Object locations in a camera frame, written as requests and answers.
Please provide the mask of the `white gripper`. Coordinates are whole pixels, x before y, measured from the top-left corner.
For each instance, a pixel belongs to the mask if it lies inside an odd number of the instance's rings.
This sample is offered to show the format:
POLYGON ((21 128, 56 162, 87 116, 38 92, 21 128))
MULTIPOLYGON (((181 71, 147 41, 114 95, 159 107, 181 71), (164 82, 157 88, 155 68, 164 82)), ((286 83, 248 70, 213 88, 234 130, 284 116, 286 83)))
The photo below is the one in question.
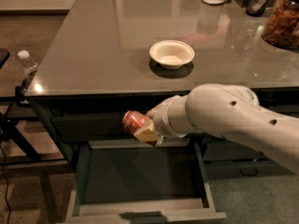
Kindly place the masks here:
POLYGON ((152 120, 135 131, 134 137, 141 142, 158 141, 165 138, 182 138, 194 133, 185 110, 187 96, 172 96, 153 107, 147 116, 152 120))

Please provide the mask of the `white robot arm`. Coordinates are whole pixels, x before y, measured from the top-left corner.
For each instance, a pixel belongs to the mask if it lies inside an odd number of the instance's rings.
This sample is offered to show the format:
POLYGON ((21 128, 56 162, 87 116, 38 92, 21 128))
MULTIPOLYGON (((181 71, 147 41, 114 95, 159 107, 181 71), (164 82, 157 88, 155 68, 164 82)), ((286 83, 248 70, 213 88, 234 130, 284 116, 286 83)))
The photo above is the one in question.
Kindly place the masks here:
POLYGON ((259 106, 246 87, 206 84, 152 108, 150 121, 135 132, 142 142, 208 133, 262 152, 299 174, 299 119, 259 106))

